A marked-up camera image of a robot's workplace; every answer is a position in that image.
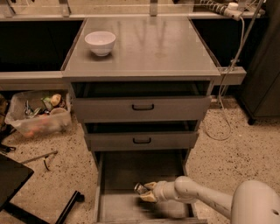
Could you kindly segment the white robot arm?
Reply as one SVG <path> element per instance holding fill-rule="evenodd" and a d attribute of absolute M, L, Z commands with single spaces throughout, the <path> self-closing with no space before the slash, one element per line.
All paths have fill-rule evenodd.
<path fill-rule="evenodd" d="M 187 176 L 174 181 L 138 183 L 135 191 L 143 201 L 174 200 L 193 203 L 200 200 L 230 219 L 230 224 L 280 224 L 280 197 L 270 186 L 257 180 L 242 182 L 233 195 L 215 191 Z"/>

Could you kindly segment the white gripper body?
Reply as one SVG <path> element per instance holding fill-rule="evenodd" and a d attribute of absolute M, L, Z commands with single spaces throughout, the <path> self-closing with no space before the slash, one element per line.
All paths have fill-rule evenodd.
<path fill-rule="evenodd" d="M 175 200 L 177 196 L 174 183 L 167 181 L 157 182 L 152 192 L 157 199 L 157 202 Z"/>

